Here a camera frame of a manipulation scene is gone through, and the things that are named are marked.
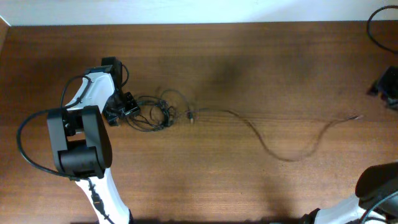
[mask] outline black cable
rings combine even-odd
[[[86,78],[88,80],[88,84],[85,87],[85,89],[83,90],[83,93],[81,93],[81,95],[76,99],[76,102],[68,105],[68,106],[62,106],[63,103],[63,97],[65,96],[65,92],[68,88],[68,85],[74,81],[77,78]],[[74,180],[74,181],[81,181],[81,180],[87,180],[89,183],[89,188],[91,191],[91,198],[93,199],[93,205],[95,206],[95,208],[100,212],[100,214],[102,214],[104,216],[104,218],[110,222],[110,224],[114,224],[114,222],[112,222],[112,220],[109,218],[109,215],[107,215],[105,213],[104,210],[104,205],[103,202],[100,198],[100,196],[95,192],[94,190],[94,186],[93,183],[91,182],[90,178],[84,178],[84,177],[77,177],[74,175],[68,175],[68,174],[63,174],[61,172],[57,172],[55,170],[49,169],[47,167],[44,167],[36,162],[34,162],[25,152],[24,148],[22,147],[22,141],[21,141],[21,136],[22,136],[22,130],[24,129],[24,127],[26,126],[26,124],[31,121],[32,119],[43,115],[43,114],[47,114],[47,113],[52,113],[52,112],[56,112],[56,111],[62,111],[62,110],[66,110],[68,108],[74,107],[77,104],[80,103],[81,99],[83,99],[83,97],[86,95],[86,92],[88,91],[88,88],[90,87],[91,84],[91,79],[85,75],[80,75],[80,76],[76,76],[76,77],[72,77],[71,79],[69,79],[69,81],[67,82],[67,84],[65,85],[65,88],[63,89],[62,92],[62,98],[61,98],[61,107],[59,108],[54,108],[54,109],[47,109],[47,110],[42,110],[39,112],[36,112],[34,114],[31,114],[30,116],[28,116],[22,123],[21,125],[18,127],[17,130],[17,147],[18,147],[18,151],[20,152],[20,154],[23,156],[23,158],[33,167],[35,167],[38,170],[44,171],[46,173],[52,174],[52,175],[56,175],[59,177],[67,177],[70,180]]]
[[[188,110],[186,110],[184,113],[182,114],[177,114],[177,110],[175,109],[174,106],[169,106],[169,103],[163,99],[163,96],[167,93],[167,92],[175,92],[177,93],[179,96],[181,96],[181,98],[184,100]],[[155,121],[153,116],[152,116],[152,110],[154,108],[159,108],[163,114],[164,114],[164,119],[162,121],[157,121],[157,124],[151,123],[149,122],[149,120],[147,118],[145,118],[143,115],[138,115],[135,117],[128,117],[131,120],[131,123],[129,122],[129,119],[126,118],[126,121],[128,123],[128,125],[132,128],[134,128],[135,130],[138,131],[142,131],[142,132],[156,132],[156,131],[160,131],[163,130],[165,128],[170,127],[171,125],[173,125],[177,120],[179,120],[182,116],[186,116],[188,119],[193,120],[193,114],[195,113],[199,113],[199,112],[204,112],[204,111],[217,111],[217,112],[223,112],[223,113],[228,113],[231,114],[235,117],[237,117],[239,120],[241,120],[244,124],[246,124],[253,132],[254,134],[256,134],[258,140],[261,143],[262,148],[272,157],[274,157],[275,159],[279,160],[279,161],[284,161],[284,162],[298,162],[301,161],[307,157],[312,156],[314,153],[316,153],[316,151],[319,148],[319,144],[322,141],[322,138],[324,137],[325,133],[333,126],[340,124],[340,123],[344,123],[346,121],[349,120],[354,120],[354,119],[358,119],[359,116],[352,116],[350,118],[347,119],[336,119],[330,122],[327,122],[322,129],[320,130],[320,132],[318,133],[315,142],[310,146],[310,150],[308,152],[306,152],[304,155],[295,158],[295,159],[289,159],[289,158],[284,158],[280,155],[278,155],[276,152],[274,152],[273,150],[271,150],[264,138],[262,137],[262,134],[260,133],[260,131],[258,131],[258,129],[255,127],[255,125],[253,125],[253,123],[247,119],[242,117],[239,113],[233,111],[233,110],[221,110],[221,109],[214,109],[214,108],[200,108],[197,110],[191,110],[190,109],[190,105],[189,102],[187,100],[187,98],[178,90],[173,90],[173,89],[168,89],[162,92],[162,94],[160,94],[160,97],[156,97],[156,96],[139,96],[137,97],[137,104],[139,106],[151,106],[151,109],[149,110],[149,118],[152,121]]]
[[[169,106],[169,103],[159,97],[156,96],[139,96],[137,97],[137,104],[142,107],[150,106],[149,110],[149,118],[151,121],[156,123],[151,123],[145,116],[139,114],[137,116],[128,116],[126,118],[126,122],[128,125],[135,130],[142,131],[142,132],[156,132],[163,130],[164,128],[170,127],[174,123],[174,119],[177,117],[176,110],[173,106]],[[154,108],[158,108],[162,114],[162,120],[155,120],[152,112]]]
[[[127,81],[129,81],[130,72],[129,72],[129,70],[127,69],[127,67],[126,67],[124,64],[122,64],[122,66],[123,66],[124,69],[126,69],[126,73],[127,73],[127,78],[126,78],[126,80],[122,83],[122,87],[123,87],[123,86],[127,83]]]
[[[368,220],[368,216],[370,215],[373,210],[375,210],[378,206],[380,206],[382,203],[386,202],[392,197],[395,197],[398,195],[398,191],[395,191],[394,193],[388,195],[387,197],[384,197],[380,201],[376,202],[370,209],[367,209],[366,212],[362,215],[361,219],[359,219],[359,224],[365,224]]]
[[[382,218],[368,217],[368,218],[366,219],[367,222],[368,222],[368,221],[372,221],[372,220],[374,220],[374,221],[379,221],[379,222],[384,222],[384,223],[388,223],[386,220],[384,220],[384,219],[382,219]]]
[[[380,47],[381,49],[384,49],[384,50],[386,50],[386,51],[389,51],[389,52],[391,52],[391,53],[393,53],[393,54],[396,54],[398,51],[392,50],[392,49],[390,49],[390,48],[388,48],[388,47],[386,47],[386,46],[380,44],[380,43],[372,36],[371,31],[370,31],[371,21],[372,21],[373,17],[374,17],[378,12],[383,11],[383,10],[385,10],[385,9],[398,9],[398,6],[395,6],[395,5],[384,6],[384,7],[381,7],[380,9],[374,11],[374,12],[371,14],[371,17],[369,17],[368,22],[366,23],[366,33],[368,34],[368,37],[373,41],[373,43],[375,43],[378,47]]]
[[[63,87],[63,91],[62,91],[62,95],[61,95],[60,107],[63,107],[63,99],[64,99],[64,97],[65,97],[65,93],[67,92],[68,86],[71,84],[71,82],[73,82],[74,80],[76,80],[76,79],[78,79],[78,78],[85,78],[85,79],[87,79],[87,80],[88,80],[87,86],[86,86],[85,89],[83,90],[83,93],[81,94],[81,96],[79,96],[79,97],[76,99],[76,102],[74,102],[74,104],[72,104],[72,105],[66,106],[65,108],[68,109],[68,108],[71,108],[71,107],[76,106],[77,104],[80,103],[80,101],[81,101],[81,100],[83,99],[83,97],[86,95],[86,92],[88,91],[88,89],[89,89],[89,87],[90,87],[90,85],[91,85],[91,79],[90,79],[88,76],[86,76],[86,75],[77,75],[77,76],[75,76],[75,77],[72,77],[71,79],[69,79],[69,80],[67,81],[67,84],[65,85],[65,87]]]
[[[273,158],[279,160],[279,161],[283,161],[283,162],[298,162],[301,161],[305,158],[308,158],[310,156],[312,156],[314,153],[316,153],[316,151],[318,150],[319,144],[323,138],[323,136],[325,135],[325,133],[334,125],[340,124],[340,123],[344,123],[346,121],[349,120],[354,120],[354,119],[358,119],[359,116],[352,116],[350,118],[347,119],[341,119],[341,120],[333,120],[328,122],[326,125],[324,125],[324,127],[321,129],[321,131],[318,133],[316,141],[313,143],[313,145],[311,146],[311,150],[309,150],[308,152],[306,152],[304,155],[295,158],[295,159],[288,159],[288,158],[284,158],[278,154],[276,154],[273,150],[271,150],[264,138],[262,137],[260,131],[255,127],[255,125],[247,118],[242,117],[239,113],[233,111],[233,110],[221,110],[221,109],[213,109],[213,108],[201,108],[195,111],[191,111],[191,113],[197,113],[197,112],[201,112],[201,111],[219,111],[219,112],[224,112],[224,113],[229,113],[235,117],[237,117],[239,120],[241,120],[244,124],[246,124],[253,132],[254,134],[256,134],[258,140],[261,143],[262,148]]]

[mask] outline wooden surface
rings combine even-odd
[[[373,30],[397,47],[397,22]],[[227,114],[198,114],[193,125],[180,120],[158,133],[107,127],[114,181],[136,218],[301,217],[353,194],[365,168],[397,159],[398,114],[365,93],[398,60],[369,41],[364,22],[11,27],[0,60],[2,222],[96,220],[73,182],[23,160],[15,135],[29,114],[58,106],[70,77],[113,55],[132,74],[126,91],[174,88],[196,108],[238,111],[285,157],[305,153],[330,120],[364,116],[328,130],[314,156],[294,163],[266,154]],[[167,98],[185,109],[178,96]],[[53,167],[45,118],[24,130],[23,143]]]
[[[6,40],[7,31],[9,26],[0,18],[0,56],[1,56],[1,49],[4,41]]]

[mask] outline small connector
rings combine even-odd
[[[363,118],[363,115],[355,115],[350,118],[347,118],[347,120],[354,120],[354,119],[361,119],[361,118]]]
[[[105,215],[104,202],[102,201],[101,197],[97,193],[92,192],[91,199],[93,199],[93,205],[95,209],[97,209],[101,215]]]

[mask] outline black bracket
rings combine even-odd
[[[116,57],[102,58],[101,67],[106,68],[105,72],[110,73],[114,83],[114,94],[107,100],[103,114],[110,126],[118,126],[118,119],[128,115],[138,115],[140,109],[137,102],[130,92],[123,93],[122,79],[123,67],[122,63]]]
[[[398,162],[367,168],[359,178],[355,194],[359,206],[370,209],[375,203],[398,190]],[[398,196],[382,203],[378,209],[388,215],[398,217]]]
[[[112,164],[112,147],[98,106],[86,106],[71,113],[53,111],[47,126],[55,167],[59,172],[79,178],[104,177]],[[84,133],[85,139],[68,141],[67,137]]]
[[[390,66],[384,75],[376,80],[368,90],[371,96],[381,93],[381,99],[386,107],[398,111],[398,67]]]

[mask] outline thin wire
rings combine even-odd
[[[371,17],[369,17],[368,22],[366,23],[366,33],[368,34],[368,37],[373,41],[373,43],[375,43],[378,47],[380,47],[381,49],[384,49],[384,50],[386,50],[386,51],[389,51],[389,52],[391,52],[391,53],[393,53],[393,54],[397,54],[398,51],[392,50],[392,49],[390,49],[390,48],[388,48],[388,47],[386,47],[386,46],[380,44],[380,43],[372,36],[371,31],[370,31],[371,21],[372,21],[373,17],[374,17],[378,12],[383,11],[383,10],[385,10],[385,9],[398,9],[398,6],[395,6],[395,5],[384,6],[384,7],[381,7],[380,9],[374,11],[374,12],[372,13]]]
[[[272,156],[273,158],[279,160],[279,161],[283,161],[283,162],[298,162],[298,161],[302,161],[303,159],[312,156],[314,153],[317,152],[319,144],[323,138],[323,136],[325,135],[325,133],[334,125],[337,124],[341,124],[344,123],[346,121],[349,120],[354,120],[354,119],[359,119],[360,116],[352,116],[350,118],[347,119],[342,119],[342,120],[333,120],[328,122],[327,124],[324,125],[324,127],[322,127],[321,131],[318,133],[316,141],[314,142],[314,144],[311,146],[311,150],[309,150],[308,152],[306,152],[304,155],[295,158],[295,159],[289,159],[289,158],[284,158],[278,154],[276,154],[273,150],[271,150],[264,138],[262,137],[262,134],[260,133],[260,131],[255,127],[255,125],[247,118],[242,117],[239,113],[233,111],[233,110],[222,110],[222,109],[214,109],[214,108],[201,108],[198,110],[194,110],[191,111],[191,113],[197,113],[197,112],[203,112],[203,111],[219,111],[219,112],[224,112],[224,113],[229,113],[235,117],[237,117],[239,120],[241,120],[244,124],[246,124],[253,132],[254,134],[256,134],[259,142],[261,143],[262,148],[265,150],[266,153],[268,153],[270,156]]]
[[[191,110],[190,105],[189,105],[189,101],[187,100],[187,97],[185,97],[185,95],[182,94],[182,93],[181,93],[180,91],[178,91],[178,90],[174,90],[174,89],[165,90],[165,91],[163,91],[163,93],[160,95],[160,99],[163,99],[163,96],[164,96],[166,93],[168,93],[168,92],[174,92],[174,93],[178,94],[178,95],[181,97],[181,99],[184,101],[185,105],[187,106],[187,110],[189,110],[189,111]]]
[[[46,168],[46,167],[44,167],[44,166],[42,166],[42,165],[39,165],[39,164],[37,164],[36,162],[34,162],[32,159],[30,159],[30,157],[25,153],[25,150],[24,150],[23,147],[22,147],[22,141],[21,141],[22,130],[24,129],[25,125],[26,125],[30,120],[32,120],[32,119],[34,119],[34,118],[36,118],[37,116],[42,115],[42,114],[51,113],[51,112],[54,112],[54,111],[60,111],[60,110],[64,110],[64,109],[65,109],[65,108],[55,108],[55,109],[49,109],[49,110],[42,110],[42,111],[36,112],[36,113],[34,113],[34,114],[31,114],[28,118],[26,118],[25,121],[22,122],[22,124],[19,126],[19,128],[18,128],[18,130],[17,130],[17,145],[18,145],[18,150],[19,150],[19,152],[21,153],[21,155],[23,156],[23,158],[24,158],[30,165],[32,165],[33,167],[35,167],[35,168],[37,168],[37,169],[39,169],[39,170],[41,170],[41,171],[47,172],[47,173],[49,173],[49,174],[57,175],[57,176],[60,176],[60,177],[68,177],[68,178],[71,179],[71,180],[89,180],[88,178],[79,178],[79,177],[76,177],[76,176],[73,176],[73,175],[63,174],[63,173],[57,172],[57,171],[55,171],[55,170]]]
[[[129,70],[127,69],[127,67],[126,67],[124,64],[122,64],[122,66],[123,66],[124,69],[126,69],[126,73],[127,73],[127,78],[126,78],[126,80],[122,83],[122,87],[123,87],[123,86],[127,83],[127,81],[129,81],[130,72],[129,72]]]
[[[101,197],[98,195],[98,193],[95,192],[95,184],[92,183],[92,181],[91,181],[90,178],[88,179],[88,190],[91,191],[91,198],[95,197],[95,195],[96,195],[96,196],[98,196],[99,200],[102,201],[102,200],[101,200]],[[104,205],[103,205],[101,208],[102,208],[101,210],[98,210],[98,209],[97,209],[97,211],[99,211],[100,214],[101,214],[102,216],[104,216],[104,219],[107,220],[110,224],[115,224],[115,223],[110,219],[109,215],[107,215],[107,214],[105,213]]]
[[[178,114],[177,110],[173,107],[173,106],[169,106],[169,103],[163,99],[163,96],[167,93],[167,92],[175,92],[177,93],[179,96],[181,96],[181,98],[184,100],[185,104],[187,105],[188,110],[184,111],[183,113]],[[152,98],[155,100],[141,100],[143,98]],[[354,119],[359,119],[360,116],[352,116],[350,118],[347,119],[335,119],[333,121],[329,121],[327,122],[319,131],[319,133],[317,134],[316,138],[315,138],[315,142],[309,147],[310,150],[307,151],[304,155],[298,157],[298,158],[294,158],[294,159],[289,159],[289,158],[284,158],[280,155],[278,155],[276,152],[274,152],[273,150],[271,150],[268,145],[266,144],[264,138],[262,137],[261,132],[255,127],[255,125],[252,123],[252,121],[250,121],[247,118],[242,117],[239,113],[233,111],[233,110],[222,110],[222,109],[215,109],[215,108],[200,108],[197,110],[191,110],[190,106],[189,106],[189,102],[186,99],[186,97],[179,92],[178,90],[173,90],[173,89],[168,89],[162,92],[162,94],[160,94],[160,97],[156,97],[156,96],[139,96],[137,97],[138,100],[138,105],[141,106],[151,106],[151,109],[149,111],[149,117],[152,121],[155,121],[153,116],[152,116],[152,110],[155,107],[159,107],[160,110],[162,111],[166,111],[168,112],[167,115],[164,116],[164,119],[170,119],[171,120],[171,125],[173,125],[176,121],[178,121],[182,116],[186,116],[188,119],[193,117],[193,114],[195,113],[200,113],[200,112],[204,112],[204,111],[218,111],[218,112],[223,112],[223,113],[228,113],[231,114],[233,116],[235,116],[236,118],[238,118],[240,121],[242,121],[244,124],[246,124],[253,132],[254,134],[257,136],[259,142],[261,143],[262,148],[264,149],[264,151],[266,153],[268,153],[270,156],[272,156],[273,158],[279,160],[279,161],[284,161],[284,162],[298,162],[301,161],[307,157],[312,156],[314,153],[316,153],[318,151],[319,145],[324,137],[324,135],[326,134],[326,132],[332,128],[333,126],[337,125],[337,124],[341,124],[344,123],[346,121],[349,120],[354,120]],[[129,122],[128,119],[126,119],[128,125],[130,125],[132,128],[138,130],[138,131],[142,131],[142,132],[156,132],[156,131],[160,131],[163,130],[164,128],[166,128],[167,126],[162,125],[163,121],[157,121],[157,124],[153,124],[151,122],[149,122],[149,120],[147,118],[145,118],[143,115],[139,115],[139,117],[143,118],[144,120],[139,120],[136,119],[136,117],[129,117],[131,122]],[[150,128],[146,128],[141,124],[145,124],[150,126]]]
[[[388,195],[387,197],[384,197],[382,200],[376,202],[370,209],[367,209],[366,212],[362,215],[361,219],[359,219],[360,224],[365,224],[368,220],[368,216],[370,215],[371,212],[373,212],[374,209],[376,209],[378,206],[380,206],[382,203],[386,202],[390,198],[393,198],[398,195],[398,191],[395,191],[394,193]]]
[[[388,223],[386,220],[384,220],[382,218],[376,218],[376,217],[368,217],[368,219],[366,221],[368,222],[368,221],[371,221],[371,220]]]
[[[78,97],[78,98],[76,99],[76,102],[75,102],[75,104],[74,104],[73,106],[76,106],[77,104],[79,104],[80,101],[81,101],[81,99],[82,99],[82,98],[84,97],[84,95],[86,94],[87,89],[90,87],[89,83],[91,83],[91,79],[90,79],[88,76],[86,76],[86,75],[77,75],[77,76],[75,76],[75,77],[72,77],[71,79],[68,80],[68,82],[67,82],[67,84],[65,85],[65,87],[63,87],[63,91],[62,91],[62,95],[61,95],[60,107],[63,107],[63,99],[64,99],[65,94],[66,94],[66,92],[67,92],[68,86],[71,84],[71,82],[73,82],[74,80],[76,80],[76,79],[78,79],[78,78],[85,78],[85,79],[87,79],[87,80],[88,80],[88,84],[87,84],[86,88],[83,90],[83,93],[84,93],[84,94],[82,94],[82,96],[80,96],[80,97]]]

